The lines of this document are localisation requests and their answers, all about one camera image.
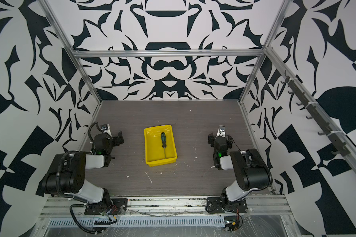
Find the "green black screwdriver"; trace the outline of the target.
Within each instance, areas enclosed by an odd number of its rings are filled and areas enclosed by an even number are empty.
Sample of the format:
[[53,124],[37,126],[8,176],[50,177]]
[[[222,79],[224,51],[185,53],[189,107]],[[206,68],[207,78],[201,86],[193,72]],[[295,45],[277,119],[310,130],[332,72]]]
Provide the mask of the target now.
[[161,133],[161,141],[162,141],[162,147],[164,149],[164,158],[166,158],[166,147],[167,147],[167,139],[166,139],[166,134],[164,132]]

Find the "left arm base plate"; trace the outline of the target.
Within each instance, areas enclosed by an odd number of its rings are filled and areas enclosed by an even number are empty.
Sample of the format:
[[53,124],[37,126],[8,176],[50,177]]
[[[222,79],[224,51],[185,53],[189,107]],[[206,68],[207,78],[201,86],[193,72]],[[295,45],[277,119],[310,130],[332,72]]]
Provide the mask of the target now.
[[92,203],[86,206],[85,215],[100,215],[106,211],[108,215],[118,215],[127,210],[127,198],[112,198],[109,203],[104,201],[99,203]]

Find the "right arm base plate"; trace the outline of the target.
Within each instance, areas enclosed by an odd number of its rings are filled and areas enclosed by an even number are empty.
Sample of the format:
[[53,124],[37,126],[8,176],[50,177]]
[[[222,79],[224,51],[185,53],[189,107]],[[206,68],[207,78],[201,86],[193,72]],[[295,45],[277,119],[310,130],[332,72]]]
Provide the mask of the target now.
[[209,214],[220,213],[247,213],[247,203],[244,199],[237,202],[229,202],[220,197],[208,197],[205,210]]

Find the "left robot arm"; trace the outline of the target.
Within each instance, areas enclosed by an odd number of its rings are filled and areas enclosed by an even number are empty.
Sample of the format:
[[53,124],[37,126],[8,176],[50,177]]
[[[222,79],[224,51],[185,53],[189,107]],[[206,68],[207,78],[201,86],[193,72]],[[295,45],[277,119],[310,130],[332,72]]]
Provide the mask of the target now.
[[122,132],[115,137],[105,132],[95,136],[92,152],[68,151],[57,154],[41,181],[42,191],[87,204],[112,205],[108,190],[90,183],[85,176],[88,169],[108,167],[114,159],[111,156],[113,148],[123,143]]

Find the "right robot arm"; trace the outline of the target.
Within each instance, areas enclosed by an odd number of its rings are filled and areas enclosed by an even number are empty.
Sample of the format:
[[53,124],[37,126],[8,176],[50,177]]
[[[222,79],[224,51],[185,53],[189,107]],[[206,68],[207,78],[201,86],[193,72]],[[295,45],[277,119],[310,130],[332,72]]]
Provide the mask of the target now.
[[272,175],[257,149],[229,152],[233,139],[213,134],[208,136],[208,144],[214,148],[214,167],[233,170],[235,174],[235,181],[221,194],[223,206],[239,202],[251,192],[264,190],[272,184]]

